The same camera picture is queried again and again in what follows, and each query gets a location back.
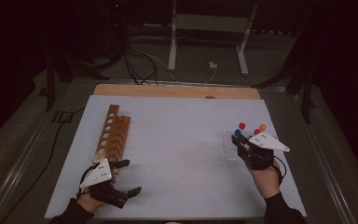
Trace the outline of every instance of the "wooden block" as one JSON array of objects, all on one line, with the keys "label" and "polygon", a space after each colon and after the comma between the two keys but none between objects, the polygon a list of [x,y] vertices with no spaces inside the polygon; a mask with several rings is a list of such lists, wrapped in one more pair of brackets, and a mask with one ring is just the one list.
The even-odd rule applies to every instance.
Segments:
[{"label": "wooden block", "polygon": [[121,161],[130,128],[131,117],[118,115],[119,105],[110,105],[95,150],[93,163],[98,164],[107,158],[109,161]]}]

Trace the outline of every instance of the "dark background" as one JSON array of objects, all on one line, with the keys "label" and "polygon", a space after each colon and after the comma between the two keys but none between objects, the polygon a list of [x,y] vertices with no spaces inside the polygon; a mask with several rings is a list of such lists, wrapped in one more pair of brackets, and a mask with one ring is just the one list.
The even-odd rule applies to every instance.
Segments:
[{"label": "dark background", "polygon": [[[248,13],[226,10],[226,3],[218,1],[212,7],[200,7],[208,5],[203,2],[211,1],[184,0],[178,11]],[[230,4],[242,8],[244,3]],[[171,21],[170,1],[129,0],[121,1],[121,6],[131,25]],[[0,1],[0,127],[34,90],[32,78],[46,69],[46,46],[59,43],[75,56],[87,57],[84,43],[92,30],[79,27],[76,13],[74,1]],[[309,62],[313,83],[321,88],[358,159],[358,1],[263,1],[253,28],[260,34],[301,32],[285,66]]]}]

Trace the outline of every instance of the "white table surface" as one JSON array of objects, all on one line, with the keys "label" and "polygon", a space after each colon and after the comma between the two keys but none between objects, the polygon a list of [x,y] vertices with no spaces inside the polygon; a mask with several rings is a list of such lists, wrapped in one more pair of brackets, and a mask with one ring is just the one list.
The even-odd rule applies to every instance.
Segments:
[{"label": "white table surface", "polygon": [[[45,214],[61,214],[76,196],[80,177],[91,165],[109,105],[131,117],[115,188],[142,187],[123,209],[105,205],[95,218],[116,220],[262,217],[265,202],[244,162],[227,160],[223,139],[240,122],[252,131],[261,123],[276,135],[263,100],[91,96]],[[281,192],[289,206],[306,215],[287,167]]]}]

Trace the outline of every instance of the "sleeve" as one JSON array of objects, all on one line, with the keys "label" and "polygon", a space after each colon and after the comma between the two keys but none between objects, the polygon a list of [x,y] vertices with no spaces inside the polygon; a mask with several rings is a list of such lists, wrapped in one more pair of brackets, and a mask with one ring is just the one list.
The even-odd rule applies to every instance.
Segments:
[{"label": "sleeve", "polygon": [[284,201],[279,192],[266,201],[266,214],[264,216],[266,224],[306,224],[307,221],[302,214],[293,208],[290,208]]},{"label": "sleeve", "polygon": [[84,210],[84,208],[76,202],[76,199],[71,199],[66,207],[66,210],[57,217],[54,217],[49,224],[85,224],[94,214]]}]

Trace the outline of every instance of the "hand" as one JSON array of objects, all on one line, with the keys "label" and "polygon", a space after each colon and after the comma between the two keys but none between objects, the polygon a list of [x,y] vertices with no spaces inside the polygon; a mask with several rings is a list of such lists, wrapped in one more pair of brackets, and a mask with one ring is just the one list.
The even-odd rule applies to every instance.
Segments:
[{"label": "hand", "polygon": [[[279,164],[274,159],[274,165],[279,168]],[[279,174],[273,167],[265,170],[253,170],[246,166],[251,173],[258,192],[265,199],[270,198],[280,192],[279,190]]]},{"label": "hand", "polygon": [[[116,179],[114,175],[110,181],[112,184],[116,183]],[[91,195],[89,193],[89,188],[85,188],[83,192],[84,193],[82,193],[80,197],[77,199],[77,203],[80,204],[86,211],[90,213],[95,213],[95,211],[97,211],[99,207],[104,205],[103,202],[91,198]]]}]

